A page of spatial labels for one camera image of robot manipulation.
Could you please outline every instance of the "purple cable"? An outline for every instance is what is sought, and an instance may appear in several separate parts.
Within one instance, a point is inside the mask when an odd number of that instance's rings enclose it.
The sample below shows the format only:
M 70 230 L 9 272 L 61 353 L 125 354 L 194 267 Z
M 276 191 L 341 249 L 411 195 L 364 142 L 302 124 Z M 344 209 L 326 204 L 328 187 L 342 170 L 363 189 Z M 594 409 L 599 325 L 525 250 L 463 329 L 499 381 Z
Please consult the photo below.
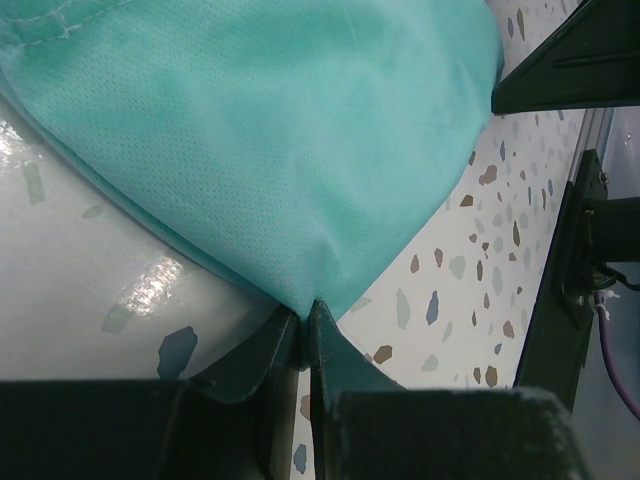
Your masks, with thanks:
M 613 362 L 613 355 L 609 348 L 609 327 L 607 325 L 607 310 L 604 306 L 604 293 L 596 292 L 593 298 L 596 304 L 596 312 L 598 313 L 598 324 L 600 325 L 600 348 L 602 349 L 604 366 L 607 369 L 613 388 L 616 389 L 616 392 L 618 392 L 618 395 L 633 416 L 640 421 L 640 406 L 638 406 L 638 404 L 633 400 L 631 394 L 624 387 L 624 383 L 616 371 L 616 366 Z

